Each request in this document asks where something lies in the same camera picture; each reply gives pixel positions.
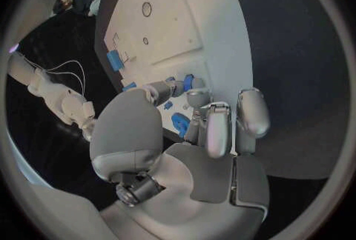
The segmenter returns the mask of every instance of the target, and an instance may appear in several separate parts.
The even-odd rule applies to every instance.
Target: white surface
[[[149,17],[142,14],[144,2],[152,5]],[[215,101],[231,105],[233,120],[239,91],[252,87],[250,44],[239,0],[118,0],[104,41],[125,61],[120,71],[124,85],[192,73],[205,80]],[[191,118],[192,109],[183,109],[185,95],[171,101],[171,109],[158,109],[164,127],[177,132],[171,115]]]

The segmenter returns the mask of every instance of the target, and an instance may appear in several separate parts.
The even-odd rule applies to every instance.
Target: white cable
[[[84,87],[83,87],[83,83],[82,83],[82,80],[79,78],[79,76],[73,72],[51,72],[51,71],[46,71],[47,73],[50,73],[50,74],[55,74],[55,75],[60,75],[60,74],[71,74],[73,76],[75,76],[78,80],[79,80],[79,83],[80,83],[80,86],[82,88],[82,96],[84,97]]]
[[[38,65],[38,64],[32,62],[31,60],[27,59],[25,56],[23,56],[23,57],[29,64],[31,64],[34,67],[37,67],[37,68],[41,69],[42,71],[47,72],[47,73],[50,73],[50,74],[72,74],[72,75],[74,75],[80,81],[80,85],[81,85],[81,88],[82,88],[82,95],[84,96],[84,94],[85,94],[85,72],[84,72],[84,69],[83,69],[82,65],[79,63],[79,61],[77,61],[77,60],[69,60],[69,61],[66,61],[66,62],[64,62],[64,63],[62,63],[62,64],[60,64],[58,66],[53,67],[53,68],[44,69],[40,65]],[[79,65],[79,67],[80,67],[80,69],[82,71],[83,81],[78,77],[77,74],[74,74],[72,72],[52,72],[52,70],[58,69],[58,68],[62,67],[63,65],[66,65],[66,64],[71,63],[71,62],[75,62],[75,63],[77,63]]]

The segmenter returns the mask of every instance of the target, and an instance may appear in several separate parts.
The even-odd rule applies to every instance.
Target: blue object
[[[172,115],[172,122],[174,128],[179,131],[179,137],[183,138],[188,130],[190,120],[184,114],[175,113]]]
[[[120,69],[124,68],[119,53],[116,50],[109,51],[106,56],[114,71],[119,71]]]
[[[176,79],[173,77],[173,76],[171,76],[171,77],[168,77],[167,79],[166,79],[166,81],[168,82],[168,81],[175,81]]]
[[[127,85],[126,87],[123,87],[122,88],[122,91],[123,92],[125,92],[125,91],[127,91],[128,89],[131,89],[131,88],[136,88],[137,87],[137,85],[136,85],[136,83],[130,83],[129,85]]]
[[[172,106],[173,106],[173,103],[171,101],[168,101],[164,104],[164,109],[168,110],[168,109],[172,108]]]
[[[184,92],[193,88],[193,86],[192,86],[193,79],[194,79],[193,74],[188,74],[185,76],[184,81],[183,81]]]

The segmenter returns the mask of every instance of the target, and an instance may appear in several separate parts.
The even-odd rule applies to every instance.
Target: dark background
[[[1,0],[0,7],[3,17],[1,26],[6,24],[11,10],[16,6],[16,1]],[[356,16],[356,0],[344,0],[344,2],[347,3],[349,8],[349,17],[353,19]],[[354,181],[341,205],[325,226],[314,236],[314,239],[325,239],[327,236],[350,237],[354,233],[351,215],[356,209],[355,193],[356,182]],[[2,231],[2,239],[43,239],[18,209],[2,179],[0,182],[0,229]]]

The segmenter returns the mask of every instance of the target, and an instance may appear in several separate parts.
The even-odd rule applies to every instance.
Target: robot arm
[[[95,122],[92,102],[63,84],[53,83],[43,70],[33,68],[19,53],[10,57],[8,74],[27,86],[31,94],[43,98],[51,112],[65,124],[76,123],[90,141]]]

